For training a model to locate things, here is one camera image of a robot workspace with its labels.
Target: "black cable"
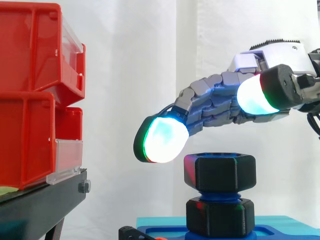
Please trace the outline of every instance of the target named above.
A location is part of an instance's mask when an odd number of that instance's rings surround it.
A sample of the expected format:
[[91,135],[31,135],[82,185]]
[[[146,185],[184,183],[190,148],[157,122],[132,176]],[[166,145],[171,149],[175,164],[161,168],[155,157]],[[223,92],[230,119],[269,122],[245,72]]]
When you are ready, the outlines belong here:
[[171,103],[170,105],[166,106],[164,109],[162,109],[157,115],[161,116],[163,115],[167,110],[169,110],[170,108],[172,108],[174,105],[174,103]]
[[320,115],[318,113],[308,113],[306,115],[306,119],[308,120],[308,123],[310,124],[312,129],[315,131],[315,133],[320,136],[320,127],[315,120],[315,116],[318,118],[318,120],[320,120]]

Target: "black shelf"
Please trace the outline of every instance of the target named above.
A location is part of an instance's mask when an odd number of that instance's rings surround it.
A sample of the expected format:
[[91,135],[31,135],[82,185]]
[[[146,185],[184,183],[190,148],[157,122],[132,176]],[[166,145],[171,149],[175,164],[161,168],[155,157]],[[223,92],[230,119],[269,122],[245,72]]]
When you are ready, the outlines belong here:
[[83,182],[87,170],[55,185],[0,196],[0,239],[58,240],[64,217],[85,198]]

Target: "white curtain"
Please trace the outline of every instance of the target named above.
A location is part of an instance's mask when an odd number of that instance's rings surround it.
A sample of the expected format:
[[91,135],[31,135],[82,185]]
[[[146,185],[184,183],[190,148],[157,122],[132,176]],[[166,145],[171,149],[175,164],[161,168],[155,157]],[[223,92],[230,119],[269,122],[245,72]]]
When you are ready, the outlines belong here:
[[233,56],[268,39],[320,47],[316,0],[56,0],[86,44],[83,167],[92,189],[64,221],[62,240],[116,240],[137,217],[184,216],[196,190],[183,157],[200,152],[255,156],[257,185],[242,193],[257,215],[320,226],[320,141],[306,115],[230,124],[191,137],[174,162],[135,159],[145,117],[192,81],[225,71]]

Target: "robotic hand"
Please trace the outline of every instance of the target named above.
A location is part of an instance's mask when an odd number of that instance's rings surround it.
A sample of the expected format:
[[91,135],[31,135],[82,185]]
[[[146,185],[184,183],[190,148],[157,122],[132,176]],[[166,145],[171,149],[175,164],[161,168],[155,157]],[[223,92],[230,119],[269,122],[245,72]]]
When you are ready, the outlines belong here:
[[269,40],[235,55],[227,71],[191,83],[173,104],[147,117],[134,154],[142,162],[173,160],[189,136],[203,127],[249,121],[266,123],[294,108],[320,135],[320,51],[307,53],[299,41]]

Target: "red storage bin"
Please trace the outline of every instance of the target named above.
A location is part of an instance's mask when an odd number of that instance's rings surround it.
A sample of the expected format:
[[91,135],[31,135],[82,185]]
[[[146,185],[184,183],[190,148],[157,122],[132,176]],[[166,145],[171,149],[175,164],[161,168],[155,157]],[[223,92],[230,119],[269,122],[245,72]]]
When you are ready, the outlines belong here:
[[85,97],[86,48],[55,3],[0,1],[0,91],[46,91],[57,106]]
[[51,93],[0,92],[0,132],[0,187],[55,184],[80,172],[82,110],[56,109]]

